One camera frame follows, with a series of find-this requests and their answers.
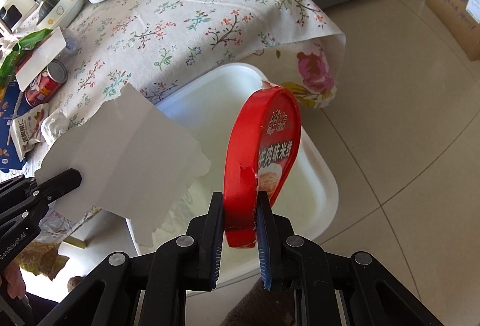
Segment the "white cardboard sheet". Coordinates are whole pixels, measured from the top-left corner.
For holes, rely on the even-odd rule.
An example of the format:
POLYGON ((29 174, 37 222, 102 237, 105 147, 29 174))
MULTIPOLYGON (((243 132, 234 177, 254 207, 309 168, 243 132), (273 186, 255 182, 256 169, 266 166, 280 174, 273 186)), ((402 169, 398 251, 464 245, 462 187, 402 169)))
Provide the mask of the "white cardboard sheet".
POLYGON ((78 222, 90 208, 102 208, 130 220, 136 243, 152 247, 171 206, 210 166, 188 130, 126 84, 89 121, 55 141, 35 178, 42 184, 78 170, 80 186, 59 199, 55 211, 78 222))

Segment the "red drink can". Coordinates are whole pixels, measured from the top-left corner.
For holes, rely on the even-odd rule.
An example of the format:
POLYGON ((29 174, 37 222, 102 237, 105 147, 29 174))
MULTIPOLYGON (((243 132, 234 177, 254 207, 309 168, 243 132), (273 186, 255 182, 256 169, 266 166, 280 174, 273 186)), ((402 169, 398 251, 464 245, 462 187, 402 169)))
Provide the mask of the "red drink can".
POLYGON ((35 77, 25 91, 25 100, 30 107, 47 103, 68 80, 66 66, 59 60, 52 60, 35 77))

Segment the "floral tablecloth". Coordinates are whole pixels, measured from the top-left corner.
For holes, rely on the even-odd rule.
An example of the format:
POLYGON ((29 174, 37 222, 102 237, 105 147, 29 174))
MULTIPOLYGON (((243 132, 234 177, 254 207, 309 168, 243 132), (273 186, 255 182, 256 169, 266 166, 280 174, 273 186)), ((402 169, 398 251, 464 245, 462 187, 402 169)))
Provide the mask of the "floral tablecloth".
POLYGON ((50 108, 74 127, 123 85, 157 104, 235 61, 323 108, 337 94, 346 44, 313 0, 106 0, 87 3, 68 29, 75 51, 50 108))

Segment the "white ceramic bowl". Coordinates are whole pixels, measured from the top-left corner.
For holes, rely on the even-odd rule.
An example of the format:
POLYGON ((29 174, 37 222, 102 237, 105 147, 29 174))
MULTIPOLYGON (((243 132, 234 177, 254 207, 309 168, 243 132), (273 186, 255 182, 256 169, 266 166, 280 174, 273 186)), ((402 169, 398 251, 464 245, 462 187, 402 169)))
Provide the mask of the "white ceramic bowl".
POLYGON ((38 29, 55 29, 56 27, 67 28, 80 13, 86 0, 61 0, 40 22, 37 21, 38 29))

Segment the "white orange cardboard piece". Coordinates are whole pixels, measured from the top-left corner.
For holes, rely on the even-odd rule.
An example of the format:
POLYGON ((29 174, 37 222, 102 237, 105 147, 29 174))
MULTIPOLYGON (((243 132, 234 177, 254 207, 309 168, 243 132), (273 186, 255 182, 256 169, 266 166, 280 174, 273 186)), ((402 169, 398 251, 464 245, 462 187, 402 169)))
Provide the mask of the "white orange cardboard piece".
POLYGON ((30 83, 40 74, 44 68, 54 60, 66 47, 66 40, 60 27, 56 27, 28 55, 17 68, 16 82, 19 90, 24 92, 30 83))

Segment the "white pecan snack packet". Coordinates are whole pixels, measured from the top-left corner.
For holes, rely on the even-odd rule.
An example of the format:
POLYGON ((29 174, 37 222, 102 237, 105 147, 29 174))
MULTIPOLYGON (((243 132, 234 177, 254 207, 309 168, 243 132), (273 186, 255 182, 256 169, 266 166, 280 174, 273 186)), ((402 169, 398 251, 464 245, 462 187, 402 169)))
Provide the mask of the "white pecan snack packet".
POLYGON ((41 123, 49 116, 49 109, 48 103, 41 104, 30 108, 12 121, 10 136, 20 161, 25 158, 27 152, 32 151, 36 144, 43 141, 41 123))

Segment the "green snack bag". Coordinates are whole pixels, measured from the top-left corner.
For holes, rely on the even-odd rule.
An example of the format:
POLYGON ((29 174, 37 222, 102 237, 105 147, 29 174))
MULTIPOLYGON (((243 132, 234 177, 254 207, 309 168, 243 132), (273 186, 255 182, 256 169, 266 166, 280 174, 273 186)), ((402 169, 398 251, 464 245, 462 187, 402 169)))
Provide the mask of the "green snack bag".
POLYGON ((1 62, 0 82, 1 88, 5 88, 16 72, 18 65, 27 55, 30 54, 39 44, 52 33, 52 29, 44 28, 40 31, 32 32, 18 40, 5 59, 1 62))

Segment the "green squash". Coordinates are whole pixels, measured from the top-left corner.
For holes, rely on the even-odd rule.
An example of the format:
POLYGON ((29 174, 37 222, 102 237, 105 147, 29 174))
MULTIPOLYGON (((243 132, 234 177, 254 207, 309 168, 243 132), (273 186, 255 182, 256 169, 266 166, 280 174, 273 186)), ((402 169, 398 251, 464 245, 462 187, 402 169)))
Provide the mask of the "green squash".
POLYGON ((43 0, 38 10, 38 20, 41 22, 60 1, 61 0, 43 0))

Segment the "white tissue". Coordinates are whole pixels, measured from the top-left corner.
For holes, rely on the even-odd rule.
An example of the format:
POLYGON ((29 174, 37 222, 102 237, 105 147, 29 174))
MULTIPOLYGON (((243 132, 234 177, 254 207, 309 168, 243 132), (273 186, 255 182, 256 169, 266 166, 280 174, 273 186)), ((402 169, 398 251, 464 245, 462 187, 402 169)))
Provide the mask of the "white tissue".
POLYGON ((57 108, 41 123, 41 136, 51 146, 69 128, 69 120, 62 109, 57 108))

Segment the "red instant noodle lid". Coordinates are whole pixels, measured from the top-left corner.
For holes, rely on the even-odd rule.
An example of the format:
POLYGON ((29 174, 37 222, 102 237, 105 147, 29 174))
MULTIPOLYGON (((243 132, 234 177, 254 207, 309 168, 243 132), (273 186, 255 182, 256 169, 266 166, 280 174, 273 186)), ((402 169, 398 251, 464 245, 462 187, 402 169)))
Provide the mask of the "red instant noodle lid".
POLYGON ((233 248, 256 244, 257 194, 275 204, 298 155, 301 116, 294 95, 266 83, 252 93, 233 124, 224 163, 224 232, 233 248))

